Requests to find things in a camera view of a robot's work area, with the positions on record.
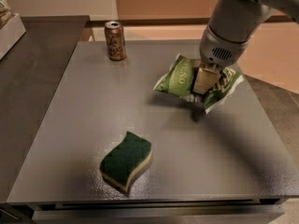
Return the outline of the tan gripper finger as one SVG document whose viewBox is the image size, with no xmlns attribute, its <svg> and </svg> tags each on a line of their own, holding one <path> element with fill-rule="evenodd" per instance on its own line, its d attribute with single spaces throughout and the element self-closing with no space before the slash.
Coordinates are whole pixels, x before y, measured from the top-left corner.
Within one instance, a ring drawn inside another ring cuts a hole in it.
<svg viewBox="0 0 299 224">
<path fill-rule="evenodd" d="M 208 64 L 198 61 L 195 64 L 195 76 L 192 91 L 197 94 L 205 94 L 221 77 L 221 67 L 217 64 Z"/>
</svg>

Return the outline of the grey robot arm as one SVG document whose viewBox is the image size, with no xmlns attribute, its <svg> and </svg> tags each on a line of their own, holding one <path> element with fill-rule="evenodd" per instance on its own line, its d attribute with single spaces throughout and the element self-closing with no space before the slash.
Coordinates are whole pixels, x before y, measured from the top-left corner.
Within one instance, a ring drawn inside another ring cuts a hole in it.
<svg viewBox="0 0 299 224">
<path fill-rule="evenodd" d="M 299 92 L 299 0 L 218 0 L 200 44 L 205 63 Z"/>
</svg>

